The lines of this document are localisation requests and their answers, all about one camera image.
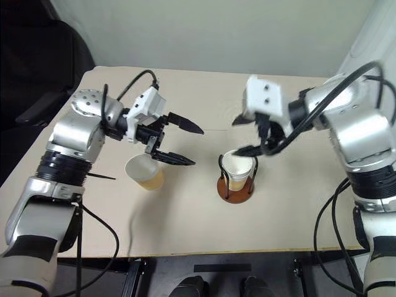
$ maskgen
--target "black wire cup holder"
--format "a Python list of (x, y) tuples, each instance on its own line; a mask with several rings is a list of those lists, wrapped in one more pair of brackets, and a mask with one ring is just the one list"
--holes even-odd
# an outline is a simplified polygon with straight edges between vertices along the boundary
[(220, 177), (217, 181), (217, 191), (223, 200), (229, 203), (242, 203), (250, 198), (254, 190), (254, 180), (256, 178), (259, 161), (257, 157), (254, 159), (254, 170), (252, 177), (248, 177), (244, 187), (239, 191), (232, 191), (230, 194), (230, 177), (222, 165), (223, 155), (218, 156), (218, 166), (220, 167)]

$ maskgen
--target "cup with liquid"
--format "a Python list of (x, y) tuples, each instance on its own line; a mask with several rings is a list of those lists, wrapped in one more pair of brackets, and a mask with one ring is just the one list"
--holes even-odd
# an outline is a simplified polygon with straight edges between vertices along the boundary
[(164, 183), (163, 172), (158, 162), (143, 153), (129, 159), (125, 165), (126, 174), (146, 190), (156, 190)]
[(230, 177), (229, 189), (234, 192), (242, 190), (253, 167), (253, 158), (235, 156), (235, 151), (226, 152), (222, 158), (222, 167)]

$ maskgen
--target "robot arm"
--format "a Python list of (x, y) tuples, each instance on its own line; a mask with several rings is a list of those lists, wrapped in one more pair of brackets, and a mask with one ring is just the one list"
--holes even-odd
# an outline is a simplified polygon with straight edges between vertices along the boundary
[(72, 96), (71, 109), (55, 125), (37, 172), (27, 181), (7, 222), (8, 248), (0, 255), (1, 296), (49, 295), (56, 256), (73, 246), (82, 227), (79, 202), (84, 181), (105, 136), (141, 142), (146, 153), (165, 163), (195, 164), (182, 155), (158, 150), (169, 123), (204, 133), (177, 114), (162, 115), (164, 108), (158, 85), (141, 94), (131, 108), (107, 96), (106, 88), (103, 93), (80, 90)]
[[(261, 144), (240, 148), (235, 154), (251, 157), (281, 152), (291, 136), (298, 135), (295, 131), (299, 125), (345, 78), (338, 75), (320, 87), (303, 90), (298, 100), (288, 103), (279, 85), (250, 77), (243, 113), (233, 125), (255, 122)], [(369, 296), (395, 296), (396, 139), (388, 119), (371, 106), (369, 87), (363, 77), (354, 80), (304, 131), (329, 129), (330, 140), (351, 182), (356, 235), (371, 255), (364, 276), (365, 292)]]

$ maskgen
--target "black chair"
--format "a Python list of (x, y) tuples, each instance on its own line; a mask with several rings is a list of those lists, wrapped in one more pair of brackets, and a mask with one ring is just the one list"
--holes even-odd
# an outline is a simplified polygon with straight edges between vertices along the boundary
[(3, 184), (95, 64), (79, 34), (52, 19), (43, 2), (2, 1), (1, 17)]

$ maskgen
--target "floor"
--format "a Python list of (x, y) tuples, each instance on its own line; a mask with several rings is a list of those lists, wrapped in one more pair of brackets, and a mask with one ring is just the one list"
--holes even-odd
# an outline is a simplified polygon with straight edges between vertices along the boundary
[[(239, 297), (240, 281), (250, 275), (263, 278), (276, 297), (304, 296), (300, 278), (293, 271), (296, 256), (293, 252), (274, 252), (150, 258), (149, 269), (140, 284), (139, 297), (167, 297), (181, 280), (193, 275), (201, 275), (209, 283), (210, 297)], [(351, 285), (344, 261), (329, 262), (327, 267), (330, 273)], [(333, 284), (320, 267), (313, 267), (312, 272), (318, 297), (353, 296)], [(82, 283), (91, 280), (97, 273), (97, 270), (84, 269)], [(125, 277), (124, 273), (108, 272), (84, 290), (82, 296), (121, 296)], [(72, 290), (74, 286), (75, 268), (58, 265), (54, 296)]]

